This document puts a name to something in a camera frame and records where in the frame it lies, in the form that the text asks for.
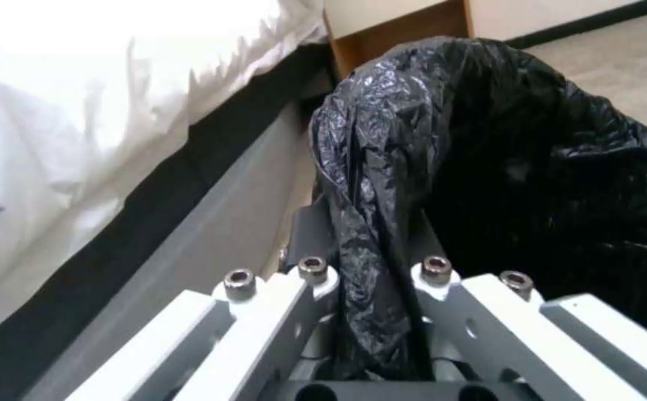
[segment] white bedsheet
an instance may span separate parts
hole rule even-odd
[[[51,31],[0,31],[0,322],[114,218],[189,124],[323,31],[323,0],[135,4],[129,18],[169,28],[106,34],[83,13],[31,7],[32,19],[12,13]]]

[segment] wooden furniture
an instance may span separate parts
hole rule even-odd
[[[326,0],[339,77],[400,43],[471,36],[468,0]]]

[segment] baseboard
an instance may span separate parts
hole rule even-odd
[[[547,30],[509,39],[508,41],[504,41],[504,43],[515,48],[528,48],[538,44],[555,41],[560,38],[565,38],[566,36],[597,30],[604,26],[613,25],[614,23],[638,18],[639,16],[644,15],[647,15],[647,0],[604,11],[570,23],[564,23],[563,25],[553,26],[553,28],[548,28]]]

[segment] bolt head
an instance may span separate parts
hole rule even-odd
[[[256,279],[249,269],[236,269],[224,276],[224,292],[230,300],[247,300],[256,294]]]
[[[320,257],[304,257],[298,262],[298,276],[308,285],[318,285],[328,277],[328,265]]]
[[[450,282],[453,264],[446,257],[428,256],[422,261],[422,279],[430,285],[445,285]]]
[[[522,272],[503,271],[499,274],[499,279],[522,299],[528,301],[532,297],[534,281]]]

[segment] black garbage bag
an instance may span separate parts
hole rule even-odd
[[[343,289],[338,378],[426,379],[408,221],[464,276],[513,269],[647,327],[647,127],[534,56],[431,38],[370,61],[311,121]]]

